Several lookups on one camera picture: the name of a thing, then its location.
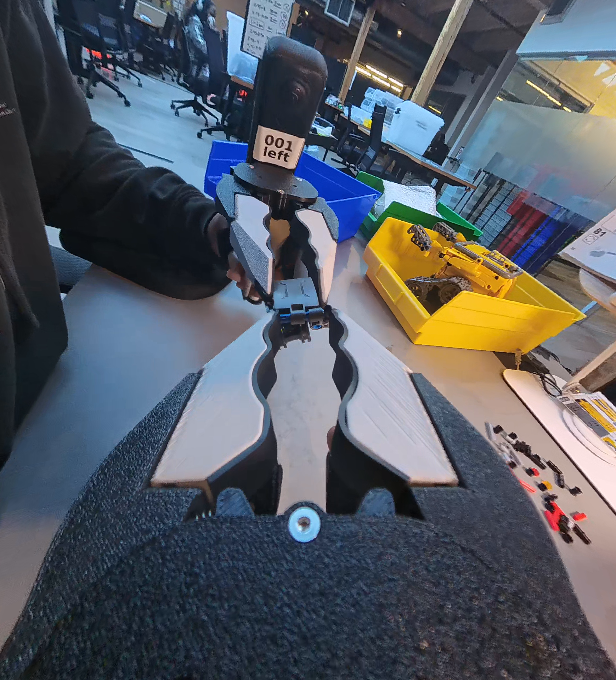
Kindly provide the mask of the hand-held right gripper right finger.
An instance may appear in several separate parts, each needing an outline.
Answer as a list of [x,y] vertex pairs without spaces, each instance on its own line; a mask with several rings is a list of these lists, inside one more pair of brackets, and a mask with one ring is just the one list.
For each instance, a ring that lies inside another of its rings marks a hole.
[[418,515],[413,490],[457,488],[459,474],[413,371],[352,318],[330,310],[332,379],[340,404],[326,461],[326,511],[355,514],[383,489],[399,514]]

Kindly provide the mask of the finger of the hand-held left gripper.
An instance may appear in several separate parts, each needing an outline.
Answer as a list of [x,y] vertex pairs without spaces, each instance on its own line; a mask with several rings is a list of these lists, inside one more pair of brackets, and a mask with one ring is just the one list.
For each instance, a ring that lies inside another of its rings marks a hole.
[[324,214],[312,209],[295,213],[295,240],[300,246],[301,261],[315,286],[322,305],[329,302],[334,277],[337,241]]
[[243,298],[253,304],[273,306],[274,254],[270,242],[270,209],[247,194],[234,196],[234,218],[230,225],[229,274]]

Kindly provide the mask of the grey toy bracket piece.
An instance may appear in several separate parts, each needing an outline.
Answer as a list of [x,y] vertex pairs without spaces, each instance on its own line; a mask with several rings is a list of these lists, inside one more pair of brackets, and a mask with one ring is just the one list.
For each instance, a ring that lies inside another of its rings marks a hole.
[[284,318],[308,318],[323,313],[323,307],[311,278],[284,279],[275,282],[272,308]]

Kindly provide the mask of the black toy wheel assembly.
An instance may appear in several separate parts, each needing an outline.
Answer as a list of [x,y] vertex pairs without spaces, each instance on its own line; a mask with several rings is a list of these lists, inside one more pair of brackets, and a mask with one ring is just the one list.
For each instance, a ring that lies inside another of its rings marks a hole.
[[332,318],[331,305],[307,305],[291,302],[277,310],[277,321],[283,346],[291,341],[310,342],[311,332],[328,328]]

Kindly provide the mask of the grey desk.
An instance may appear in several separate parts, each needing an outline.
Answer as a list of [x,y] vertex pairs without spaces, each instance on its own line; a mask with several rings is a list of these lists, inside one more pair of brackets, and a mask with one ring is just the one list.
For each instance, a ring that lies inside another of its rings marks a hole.
[[[588,515],[591,545],[556,537],[580,604],[616,663],[616,516],[502,378],[493,353],[412,344],[364,276],[362,246],[338,246],[330,302],[425,378],[482,434],[485,421],[541,447]],[[112,449],[186,374],[260,317],[229,286],[200,301],[147,291],[92,267],[63,303],[68,348],[0,472],[0,649],[69,507]]]

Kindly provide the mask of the person's left hand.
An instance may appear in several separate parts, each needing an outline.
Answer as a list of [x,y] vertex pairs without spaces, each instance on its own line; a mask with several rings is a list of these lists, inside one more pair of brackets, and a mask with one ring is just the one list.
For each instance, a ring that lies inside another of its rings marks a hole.
[[244,300],[254,305],[262,303],[261,296],[248,278],[244,266],[239,261],[230,243],[230,225],[224,215],[214,214],[206,227],[205,233],[215,255],[227,265],[227,278],[234,282],[242,292]]

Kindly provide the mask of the whiteboard on stand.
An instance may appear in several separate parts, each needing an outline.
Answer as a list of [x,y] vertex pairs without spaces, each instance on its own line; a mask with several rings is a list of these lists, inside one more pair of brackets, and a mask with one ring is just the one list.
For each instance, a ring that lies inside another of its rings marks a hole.
[[266,43],[277,35],[289,36],[295,1],[248,1],[241,51],[261,58]]

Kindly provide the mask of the black office chair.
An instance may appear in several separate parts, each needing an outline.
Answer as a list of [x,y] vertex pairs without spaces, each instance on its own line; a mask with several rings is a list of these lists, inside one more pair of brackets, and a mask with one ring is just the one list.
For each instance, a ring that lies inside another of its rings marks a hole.
[[78,77],[79,81],[85,82],[85,96],[93,99],[98,84],[104,84],[130,107],[130,100],[117,83],[119,70],[128,78],[136,76],[125,61],[128,43],[122,1],[72,1],[71,5],[81,47],[89,56],[82,61],[83,68]]
[[183,109],[191,109],[203,119],[204,129],[197,133],[198,138],[202,138],[203,132],[209,135],[222,132],[229,141],[224,111],[227,77],[219,33],[203,26],[194,16],[191,22],[183,25],[181,42],[181,64],[176,82],[191,94],[191,98],[173,100],[170,108],[176,116]]

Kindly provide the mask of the white foam sheet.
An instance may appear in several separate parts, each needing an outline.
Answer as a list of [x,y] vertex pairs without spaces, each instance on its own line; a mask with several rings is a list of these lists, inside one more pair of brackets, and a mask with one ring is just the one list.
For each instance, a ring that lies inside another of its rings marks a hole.
[[433,187],[425,184],[404,185],[401,183],[382,181],[383,188],[372,208],[372,213],[379,217],[392,203],[399,203],[408,208],[438,216],[437,194]]

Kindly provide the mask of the white storage box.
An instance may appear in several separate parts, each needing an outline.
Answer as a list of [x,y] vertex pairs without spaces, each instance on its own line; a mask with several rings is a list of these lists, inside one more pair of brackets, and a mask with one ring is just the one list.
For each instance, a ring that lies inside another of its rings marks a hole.
[[445,122],[432,111],[412,101],[403,101],[395,109],[382,140],[412,156],[422,157]]

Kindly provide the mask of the yellow toy tracked vehicle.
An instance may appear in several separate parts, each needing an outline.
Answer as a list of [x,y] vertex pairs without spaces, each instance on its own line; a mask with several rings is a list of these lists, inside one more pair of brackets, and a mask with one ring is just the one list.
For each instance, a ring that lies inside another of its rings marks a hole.
[[433,229],[410,225],[407,234],[422,255],[431,258],[436,270],[431,276],[405,281],[414,297],[429,313],[438,311],[459,293],[479,293],[504,299],[524,270],[498,251],[477,252],[477,242],[468,241],[446,222]]

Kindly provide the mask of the white book stand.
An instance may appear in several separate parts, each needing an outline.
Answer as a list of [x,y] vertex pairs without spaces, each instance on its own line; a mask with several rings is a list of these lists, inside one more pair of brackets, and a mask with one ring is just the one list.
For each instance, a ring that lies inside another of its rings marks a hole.
[[[592,300],[616,316],[616,285],[584,270],[580,278]],[[563,392],[601,392],[616,407],[616,341],[566,381],[550,376],[526,377],[517,370],[505,370],[503,377],[616,515],[616,466],[591,453],[568,430],[565,409],[556,399]]]

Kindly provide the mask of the grey chair seat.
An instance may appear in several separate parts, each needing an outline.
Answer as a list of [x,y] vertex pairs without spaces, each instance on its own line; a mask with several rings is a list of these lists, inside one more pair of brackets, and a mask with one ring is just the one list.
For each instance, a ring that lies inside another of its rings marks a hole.
[[49,250],[60,292],[67,294],[91,268],[91,262],[54,245],[49,245]]

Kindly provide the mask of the yellow printed leaflet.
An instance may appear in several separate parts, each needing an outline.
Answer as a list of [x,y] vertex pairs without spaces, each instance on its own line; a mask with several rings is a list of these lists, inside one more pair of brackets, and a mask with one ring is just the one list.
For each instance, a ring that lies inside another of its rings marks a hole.
[[601,393],[563,392],[568,430],[598,458],[616,466],[616,407]]

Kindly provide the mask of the person's black printed hoodie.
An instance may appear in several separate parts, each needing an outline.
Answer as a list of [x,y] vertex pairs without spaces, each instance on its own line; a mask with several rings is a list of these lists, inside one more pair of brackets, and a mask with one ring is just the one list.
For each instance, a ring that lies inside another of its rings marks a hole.
[[66,349],[40,189],[91,122],[39,1],[0,1],[0,470]]

